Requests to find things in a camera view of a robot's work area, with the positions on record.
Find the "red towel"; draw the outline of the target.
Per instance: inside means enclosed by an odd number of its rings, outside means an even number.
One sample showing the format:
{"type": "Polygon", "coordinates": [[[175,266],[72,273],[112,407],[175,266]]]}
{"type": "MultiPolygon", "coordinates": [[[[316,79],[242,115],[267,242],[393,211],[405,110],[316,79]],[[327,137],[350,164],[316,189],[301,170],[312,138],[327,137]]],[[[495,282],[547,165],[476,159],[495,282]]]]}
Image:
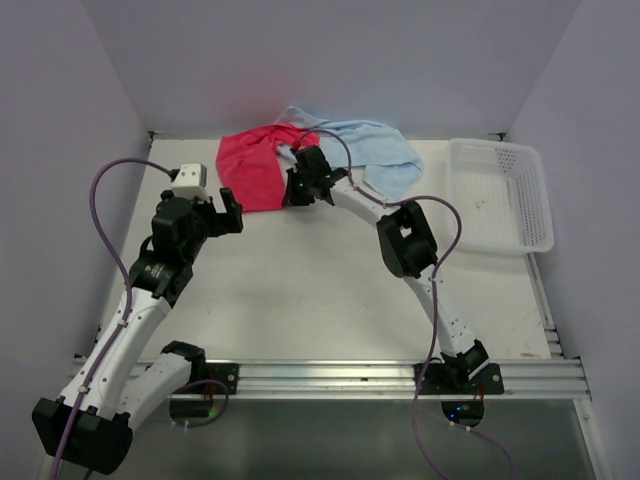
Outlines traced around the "red towel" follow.
{"type": "Polygon", "coordinates": [[[291,145],[301,130],[278,123],[224,136],[215,165],[225,188],[230,188],[245,212],[279,210],[285,183],[278,161],[278,147],[291,145]]]}

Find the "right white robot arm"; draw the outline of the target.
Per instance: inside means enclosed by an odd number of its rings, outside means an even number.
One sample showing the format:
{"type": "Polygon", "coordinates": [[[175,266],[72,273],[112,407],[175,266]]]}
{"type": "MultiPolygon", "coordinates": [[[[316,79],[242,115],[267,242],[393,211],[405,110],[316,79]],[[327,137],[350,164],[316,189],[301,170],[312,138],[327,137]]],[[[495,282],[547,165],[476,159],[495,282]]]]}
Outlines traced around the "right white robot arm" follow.
{"type": "Polygon", "coordinates": [[[470,394],[479,386],[489,355],[446,291],[439,270],[443,257],[421,206],[415,200],[388,206],[357,191],[344,168],[332,168],[318,146],[291,148],[283,206],[324,201],[348,211],[376,230],[387,270],[405,281],[432,322],[441,359],[428,355],[418,382],[435,393],[470,394]]]}

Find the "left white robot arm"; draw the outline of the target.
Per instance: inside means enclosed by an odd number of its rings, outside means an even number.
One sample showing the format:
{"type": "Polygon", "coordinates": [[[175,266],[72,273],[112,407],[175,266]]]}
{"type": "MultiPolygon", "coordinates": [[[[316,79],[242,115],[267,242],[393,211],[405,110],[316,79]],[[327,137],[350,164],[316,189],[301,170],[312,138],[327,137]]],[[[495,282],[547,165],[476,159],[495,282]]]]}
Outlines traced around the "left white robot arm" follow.
{"type": "Polygon", "coordinates": [[[78,373],[54,399],[40,399],[32,421],[45,452],[103,475],[126,457],[134,433],[178,390],[193,393],[208,379],[203,349],[179,341],[166,345],[136,379],[130,374],[158,326],[170,315],[193,277],[193,265],[210,238],[243,229],[242,206],[229,188],[225,210],[209,196],[191,199],[166,190],[151,220],[151,234],[129,271],[112,321],[78,373]]]}

